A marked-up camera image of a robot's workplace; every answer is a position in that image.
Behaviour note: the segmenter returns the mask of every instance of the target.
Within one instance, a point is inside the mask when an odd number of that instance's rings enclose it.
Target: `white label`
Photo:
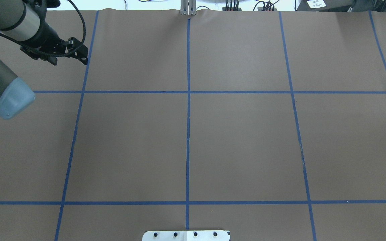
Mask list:
[[[307,3],[311,9],[323,8],[327,6],[324,0],[309,0]]]

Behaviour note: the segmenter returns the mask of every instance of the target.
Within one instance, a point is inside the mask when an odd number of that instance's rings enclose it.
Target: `black rubber ring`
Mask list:
[[[13,26],[11,27],[8,27],[8,28],[0,28],[0,31],[10,31],[11,29],[15,29],[17,28],[17,26],[20,25],[20,23],[23,22],[23,20],[25,20],[25,16],[26,16],[26,4],[23,3],[23,14],[22,16],[20,17],[19,21],[17,21],[17,23],[15,23]]]

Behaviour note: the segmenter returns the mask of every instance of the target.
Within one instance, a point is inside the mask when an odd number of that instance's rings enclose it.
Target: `light blue joint cover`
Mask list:
[[[4,90],[0,98],[0,117],[11,119],[35,100],[35,93],[19,77]]]

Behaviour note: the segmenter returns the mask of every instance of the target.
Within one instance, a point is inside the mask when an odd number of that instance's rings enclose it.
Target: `horizontal blue line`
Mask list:
[[[156,202],[65,202],[65,205],[185,205],[185,201],[156,201]]]
[[[0,205],[60,205],[61,202],[0,201]]]
[[[81,93],[81,90],[35,90],[35,93]],[[152,90],[86,90],[85,93],[137,93],[137,94],[187,94],[188,91],[152,91]],[[190,91],[191,94],[290,94],[291,91],[285,90],[210,90],[210,91]],[[295,94],[386,94],[386,91],[294,91]]]
[[[150,202],[64,202],[64,205],[288,205],[288,204],[308,204],[305,201],[150,201]],[[386,203],[386,200],[316,200],[311,204],[373,204]],[[0,201],[0,205],[61,205],[61,202],[40,202],[40,201]]]

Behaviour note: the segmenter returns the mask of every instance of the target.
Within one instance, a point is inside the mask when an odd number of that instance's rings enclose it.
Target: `white bracket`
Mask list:
[[[148,231],[142,241],[230,241],[230,231]]]
[[[181,0],[181,15],[196,15],[196,0]]]

